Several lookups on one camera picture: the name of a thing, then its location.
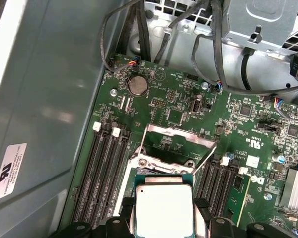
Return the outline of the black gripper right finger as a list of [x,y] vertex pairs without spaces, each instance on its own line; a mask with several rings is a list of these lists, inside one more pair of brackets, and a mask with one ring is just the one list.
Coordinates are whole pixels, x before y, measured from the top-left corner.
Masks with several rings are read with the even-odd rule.
[[250,223],[245,230],[232,220],[214,217],[209,203],[203,198],[193,199],[194,235],[198,238],[289,238],[290,233],[265,223]]

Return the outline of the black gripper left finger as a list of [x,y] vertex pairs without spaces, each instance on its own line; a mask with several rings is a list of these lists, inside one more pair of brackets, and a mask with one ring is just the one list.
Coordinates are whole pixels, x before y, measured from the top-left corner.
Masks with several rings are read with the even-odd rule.
[[90,223],[74,222],[51,235],[51,238],[135,238],[130,231],[130,219],[135,205],[133,197],[124,198],[121,214],[110,217],[105,224],[93,228]]

